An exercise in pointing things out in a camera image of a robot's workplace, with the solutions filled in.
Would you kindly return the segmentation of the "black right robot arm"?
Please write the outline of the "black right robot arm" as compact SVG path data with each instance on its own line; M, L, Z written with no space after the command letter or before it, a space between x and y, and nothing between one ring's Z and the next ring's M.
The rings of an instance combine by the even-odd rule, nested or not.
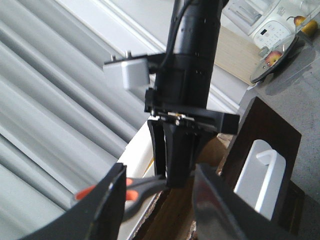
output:
M157 56L154 86L145 93L156 175L183 187L206 144L235 135L237 114L207 109L225 0L177 0L166 51Z

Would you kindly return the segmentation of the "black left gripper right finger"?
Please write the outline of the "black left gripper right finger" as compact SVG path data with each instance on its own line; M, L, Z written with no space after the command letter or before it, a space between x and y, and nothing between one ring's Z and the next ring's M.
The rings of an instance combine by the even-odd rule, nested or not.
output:
M250 207L207 163L195 166L194 215L199 240L298 239Z

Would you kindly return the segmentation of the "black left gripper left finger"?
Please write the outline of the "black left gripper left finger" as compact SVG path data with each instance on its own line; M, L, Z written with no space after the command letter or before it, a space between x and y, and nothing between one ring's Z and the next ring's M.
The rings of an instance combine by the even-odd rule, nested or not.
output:
M70 210L24 240L116 240L126 199L126 166L116 163Z

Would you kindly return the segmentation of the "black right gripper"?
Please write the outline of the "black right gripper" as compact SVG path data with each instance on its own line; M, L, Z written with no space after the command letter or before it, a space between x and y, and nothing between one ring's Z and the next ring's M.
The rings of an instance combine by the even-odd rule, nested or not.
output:
M166 186L185 186L198 156L217 133L236 135L240 116L201 107L161 102L155 89L145 93L145 112L165 123L149 119L154 174L166 176Z

